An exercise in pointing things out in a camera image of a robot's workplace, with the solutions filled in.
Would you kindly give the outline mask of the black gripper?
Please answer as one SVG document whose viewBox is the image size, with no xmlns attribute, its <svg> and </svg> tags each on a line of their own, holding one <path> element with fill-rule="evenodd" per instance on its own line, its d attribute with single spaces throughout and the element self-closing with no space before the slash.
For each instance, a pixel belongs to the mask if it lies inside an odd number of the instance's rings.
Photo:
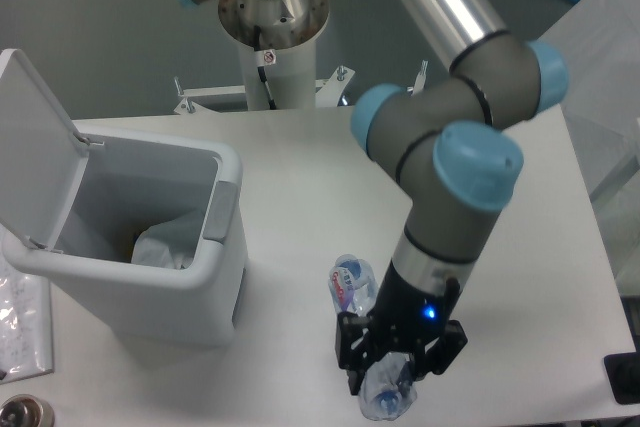
<svg viewBox="0 0 640 427">
<path fill-rule="evenodd" d="M 444 374 L 468 343 L 461 323 L 450 318 L 459 297 L 452 275 L 418 288 L 391 264 L 369 313 L 337 315 L 335 353 L 350 394 L 359 394 L 368 370 L 389 352 L 410 356 L 414 381 Z"/>
</svg>

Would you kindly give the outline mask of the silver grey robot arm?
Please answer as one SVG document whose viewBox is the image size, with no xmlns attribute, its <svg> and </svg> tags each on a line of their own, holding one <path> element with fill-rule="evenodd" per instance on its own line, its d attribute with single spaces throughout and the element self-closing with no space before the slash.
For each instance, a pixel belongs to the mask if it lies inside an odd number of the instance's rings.
<svg viewBox="0 0 640 427">
<path fill-rule="evenodd" d="M 217 1 L 227 32 L 249 52 L 249 107 L 312 105 L 314 82 L 295 99 L 301 70 L 278 80 L 275 68 L 287 49 L 322 30 L 327 2 Z M 523 166 L 505 130 L 555 106 L 568 89 L 561 54 L 519 41 L 487 0 L 401 1 L 449 76 L 423 91 L 373 87 L 351 116 L 361 149 L 412 203 L 372 310 L 337 317 L 337 362 L 352 394 L 391 352 L 407 356 L 409 375 L 419 381 L 445 372 L 464 348 L 465 332 L 451 315 Z"/>
</svg>

